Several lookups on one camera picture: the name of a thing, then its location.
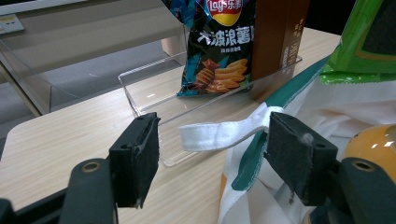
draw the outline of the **lay's logo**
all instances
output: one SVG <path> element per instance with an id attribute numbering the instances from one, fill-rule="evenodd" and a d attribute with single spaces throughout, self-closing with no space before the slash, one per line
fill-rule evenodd
<path id="1" fill-rule="evenodd" d="M 242 0 L 206 0 L 212 18 L 224 26 L 234 25 L 241 15 Z"/>

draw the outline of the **chip bag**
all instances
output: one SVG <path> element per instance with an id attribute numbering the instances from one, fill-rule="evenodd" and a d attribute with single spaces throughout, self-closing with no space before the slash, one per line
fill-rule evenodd
<path id="1" fill-rule="evenodd" d="M 250 81 L 256 1 L 163 0 L 190 28 L 177 96 L 224 93 Z"/>
<path id="2" fill-rule="evenodd" d="M 356 2 L 320 80 L 324 84 L 396 80 L 396 1 Z"/>

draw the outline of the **green and white bag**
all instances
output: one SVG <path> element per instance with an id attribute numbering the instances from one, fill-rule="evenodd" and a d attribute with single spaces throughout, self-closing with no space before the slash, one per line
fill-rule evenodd
<path id="1" fill-rule="evenodd" d="M 330 140 L 339 148 L 337 159 L 358 132 L 396 123 L 396 81 L 322 85 L 318 76 L 327 60 L 304 70 L 244 120 L 180 127 L 185 150 L 227 150 L 219 223 L 301 223 L 311 209 L 263 157 L 272 111 L 292 115 Z"/>

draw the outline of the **dark background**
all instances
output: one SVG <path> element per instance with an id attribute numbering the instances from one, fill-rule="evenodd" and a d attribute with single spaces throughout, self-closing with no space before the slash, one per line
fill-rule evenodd
<path id="1" fill-rule="evenodd" d="M 0 6 L 22 3 L 22 2 L 32 2 L 33 0 L 0 0 Z"/>
<path id="2" fill-rule="evenodd" d="M 354 5 L 355 0 L 311 0 L 305 27 L 340 35 Z"/>

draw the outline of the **lay's chips bag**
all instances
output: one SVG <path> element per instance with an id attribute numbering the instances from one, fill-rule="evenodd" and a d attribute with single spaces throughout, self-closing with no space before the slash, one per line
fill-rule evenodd
<path id="1" fill-rule="evenodd" d="M 163 0 L 190 28 L 178 96 L 224 93 L 250 81 L 255 0 Z"/>

